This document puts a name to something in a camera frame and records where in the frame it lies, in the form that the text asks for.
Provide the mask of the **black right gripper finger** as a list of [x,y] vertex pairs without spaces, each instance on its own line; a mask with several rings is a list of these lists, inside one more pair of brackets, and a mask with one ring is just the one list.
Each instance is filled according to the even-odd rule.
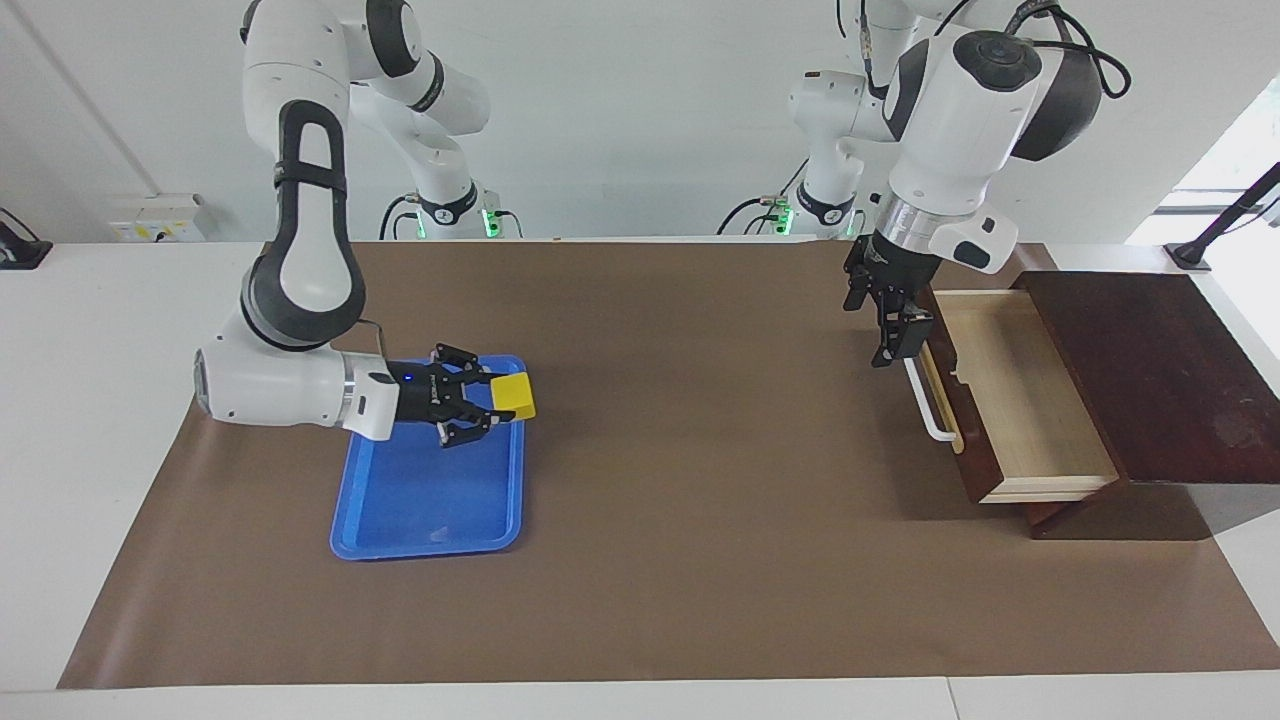
[[509,372],[494,372],[481,364],[476,354],[456,346],[438,343],[430,354],[430,387],[456,389],[465,386],[489,386],[493,380],[512,377]]
[[454,448],[483,439],[494,427],[517,420],[513,410],[495,410],[462,404],[454,414],[438,423],[443,448]]

